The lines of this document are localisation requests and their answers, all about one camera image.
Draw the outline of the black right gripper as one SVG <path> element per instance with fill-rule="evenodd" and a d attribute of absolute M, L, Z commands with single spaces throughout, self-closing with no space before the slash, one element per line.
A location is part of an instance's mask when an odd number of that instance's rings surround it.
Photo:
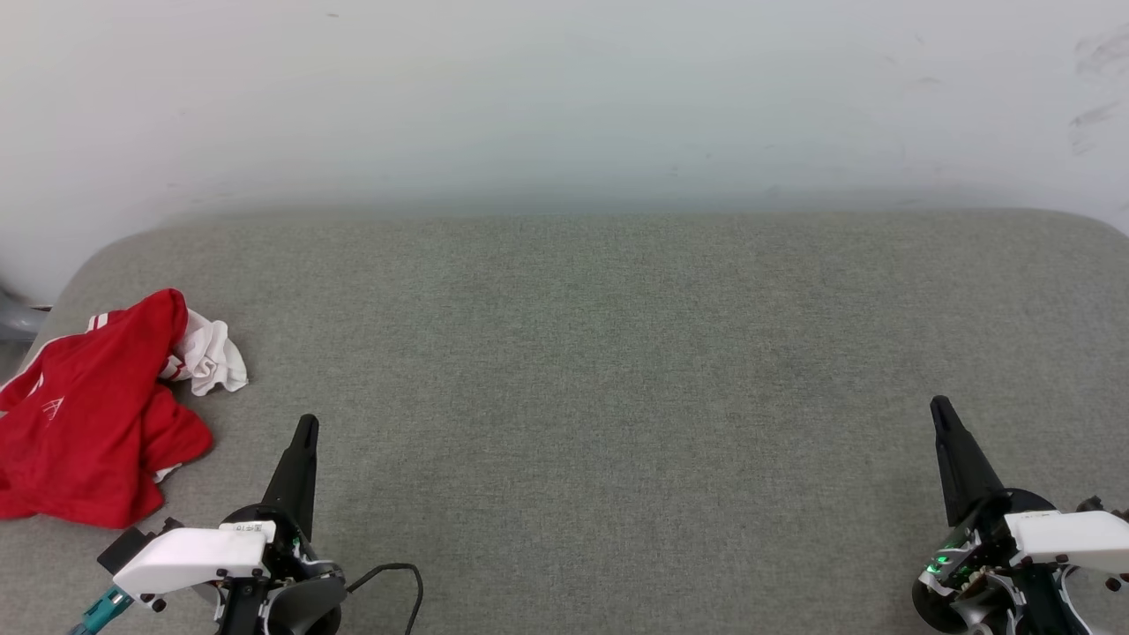
<path fill-rule="evenodd" d="M 1049 553 L 1064 514 L 1005 488 L 948 397 L 929 407 L 949 534 L 911 588 L 916 614 L 945 635 L 1073 635 L 1070 556 Z"/>

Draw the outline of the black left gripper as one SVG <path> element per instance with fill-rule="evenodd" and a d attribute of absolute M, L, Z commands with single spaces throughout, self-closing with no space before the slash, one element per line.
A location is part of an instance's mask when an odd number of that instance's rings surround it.
<path fill-rule="evenodd" d="M 261 504 L 225 519 L 273 521 L 278 533 L 266 547 L 269 573 L 218 584 L 215 635 L 338 635 L 347 598 L 344 571 L 318 557 L 310 545 L 318 432 L 318 418 L 301 415 Z"/>

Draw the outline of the red and white jersey shirt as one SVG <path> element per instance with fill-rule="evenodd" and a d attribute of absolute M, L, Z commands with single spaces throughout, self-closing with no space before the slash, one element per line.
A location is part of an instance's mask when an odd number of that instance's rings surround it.
<path fill-rule="evenodd" d="M 194 395 L 250 383 L 228 325 L 174 288 L 41 347 L 0 386 L 0 521 L 125 529 L 161 507 L 166 475 L 213 447 L 174 382 Z"/>

